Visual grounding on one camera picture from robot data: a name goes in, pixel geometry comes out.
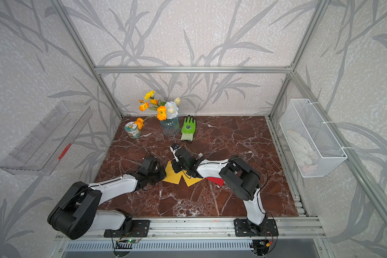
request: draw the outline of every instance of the clear acrylic shelf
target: clear acrylic shelf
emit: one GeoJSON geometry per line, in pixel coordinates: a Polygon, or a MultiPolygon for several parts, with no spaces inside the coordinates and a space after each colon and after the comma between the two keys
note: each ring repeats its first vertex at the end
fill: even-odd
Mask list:
{"type": "Polygon", "coordinates": [[[50,175],[92,115],[88,105],[60,102],[0,168],[13,175],[50,175]]]}

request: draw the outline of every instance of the jar lid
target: jar lid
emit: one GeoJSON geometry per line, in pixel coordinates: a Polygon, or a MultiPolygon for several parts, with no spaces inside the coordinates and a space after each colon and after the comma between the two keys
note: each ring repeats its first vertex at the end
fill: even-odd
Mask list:
{"type": "Polygon", "coordinates": [[[135,122],[128,122],[125,126],[124,129],[128,132],[135,131],[136,128],[138,128],[138,125],[135,124],[135,122]]]}

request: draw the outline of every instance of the white rose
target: white rose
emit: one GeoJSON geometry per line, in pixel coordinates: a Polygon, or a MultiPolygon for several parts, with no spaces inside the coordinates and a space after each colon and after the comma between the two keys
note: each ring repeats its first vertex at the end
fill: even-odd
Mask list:
{"type": "Polygon", "coordinates": [[[181,104],[181,99],[180,98],[176,98],[174,100],[174,102],[175,102],[176,105],[179,105],[179,104],[181,104]]]}
{"type": "Polygon", "coordinates": [[[178,116],[178,106],[173,101],[168,101],[165,104],[166,107],[166,119],[172,119],[178,116]]]}

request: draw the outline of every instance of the artificial flower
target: artificial flower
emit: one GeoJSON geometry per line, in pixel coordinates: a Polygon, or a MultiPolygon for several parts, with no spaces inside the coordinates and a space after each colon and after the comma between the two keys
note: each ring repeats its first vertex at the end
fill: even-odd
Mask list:
{"type": "Polygon", "coordinates": [[[176,98],[174,100],[174,102],[175,102],[176,105],[179,105],[181,103],[181,99],[180,98],[176,98]]]}
{"type": "Polygon", "coordinates": [[[179,108],[178,106],[176,106],[175,102],[173,101],[166,102],[165,108],[166,108],[166,117],[168,119],[172,119],[178,116],[179,108]]]}
{"type": "Polygon", "coordinates": [[[149,92],[146,93],[146,95],[145,95],[145,100],[149,100],[149,98],[151,98],[154,94],[155,94],[155,91],[154,91],[154,90],[149,91],[149,92]]]}
{"type": "Polygon", "coordinates": [[[140,109],[141,111],[145,111],[145,110],[148,109],[148,108],[149,108],[149,103],[148,103],[148,102],[145,102],[144,104],[142,104],[142,105],[139,106],[139,109],[140,109]]]}
{"type": "Polygon", "coordinates": [[[138,119],[136,119],[135,124],[138,125],[139,130],[142,129],[142,127],[145,127],[145,125],[143,124],[143,119],[140,117],[138,117],[138,119]]]}
{"type": "Polygon", "coordinates": [[[160,121],[163,121],[166,119],[166,107],[160,106],[158,107],[158,115],[156,116],[160,121]]]}

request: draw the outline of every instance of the glass vase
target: glass vase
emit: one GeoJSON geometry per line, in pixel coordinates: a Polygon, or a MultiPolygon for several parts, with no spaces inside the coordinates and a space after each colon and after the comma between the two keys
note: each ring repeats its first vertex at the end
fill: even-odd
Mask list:
{"type": "Polygon", "coordinates": [[[179,119],[178,117],[172,118],[172,119],[165,119],[162,121],[159,121],[160,125],[162,126],[163,133],[166,136],[174,136],[179,133],[179,119]]]}

